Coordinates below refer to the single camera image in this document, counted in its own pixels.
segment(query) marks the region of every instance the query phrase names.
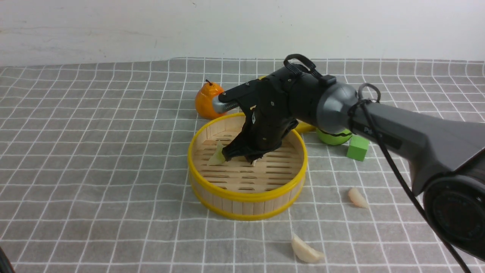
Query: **white wall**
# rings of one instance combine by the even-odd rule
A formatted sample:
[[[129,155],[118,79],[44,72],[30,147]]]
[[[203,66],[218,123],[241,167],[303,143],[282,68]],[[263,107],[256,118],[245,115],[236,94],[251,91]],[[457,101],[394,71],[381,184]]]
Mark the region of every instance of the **white wall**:
[[[172,57],[485,60],[483,0],[0,0],[0,66]]]

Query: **table surface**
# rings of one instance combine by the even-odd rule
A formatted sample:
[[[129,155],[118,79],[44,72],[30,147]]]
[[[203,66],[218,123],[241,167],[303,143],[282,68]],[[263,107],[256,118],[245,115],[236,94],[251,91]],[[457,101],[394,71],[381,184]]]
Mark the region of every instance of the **table surface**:
[[[483,62],[315,63],[356,88],[375,84],[382,103],[485,120]],[[205,79],[227,89],[281,66],[177,58],[0,68],[0,246],[17,273],[461,272],[376,145],[360,162],[345,156],[347,144],[304,134],[306,184],[271,219],[232,221],[197,201],[186,155],[207,122],[194,109],[197,91]],[[407,163],[395,162],[408,178]],[[351,187],[370,210],[350,203]],[[325,260],[296,259],[291,232]],[[485,263],[463,257],[485,272]]]

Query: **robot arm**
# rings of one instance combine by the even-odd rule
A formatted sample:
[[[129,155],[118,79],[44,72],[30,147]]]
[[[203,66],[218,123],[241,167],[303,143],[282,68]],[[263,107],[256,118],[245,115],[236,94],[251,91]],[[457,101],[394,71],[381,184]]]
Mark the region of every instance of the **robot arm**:
[[[304,65],[289,62],[295,58]],[[304,56],[289,55],[279,70],[214,98],[217,112],[239,106],[246,115],[241,133],[223,155],[228,161],[235,156],[261,158],[280,147],[297,119],[331,134],[349,129],[408,160],[412,194],[424,192],[431,227],[442,239],[485,260],[485,124],[363,102],[359,95],[335,77],[322,76]]]

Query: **green block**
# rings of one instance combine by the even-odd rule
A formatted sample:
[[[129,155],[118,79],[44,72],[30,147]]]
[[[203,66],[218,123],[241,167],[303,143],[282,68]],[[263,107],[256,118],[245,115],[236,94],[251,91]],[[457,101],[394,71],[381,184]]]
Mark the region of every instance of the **green block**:
[[[364,161],[368,148],[369,141],[367,139],[361,136],[353,135],[350,139],[347,157],[358,161]]]

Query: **bamboo steamer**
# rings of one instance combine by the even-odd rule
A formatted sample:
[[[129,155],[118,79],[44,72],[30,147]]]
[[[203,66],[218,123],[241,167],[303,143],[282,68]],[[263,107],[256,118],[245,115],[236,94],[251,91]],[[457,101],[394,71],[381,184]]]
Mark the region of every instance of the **bamboo steamer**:
[[[189,180],[195,196],[209,210],[242,221],[267,219],[285,211],[300,195],[307,150],[292,130],[278,150],[265,154],[254,166],[244,157],[207,166],[217,141],[229,144],[244,120],[244,113],[227,115],[208,122],[195,134],[187,154]]]

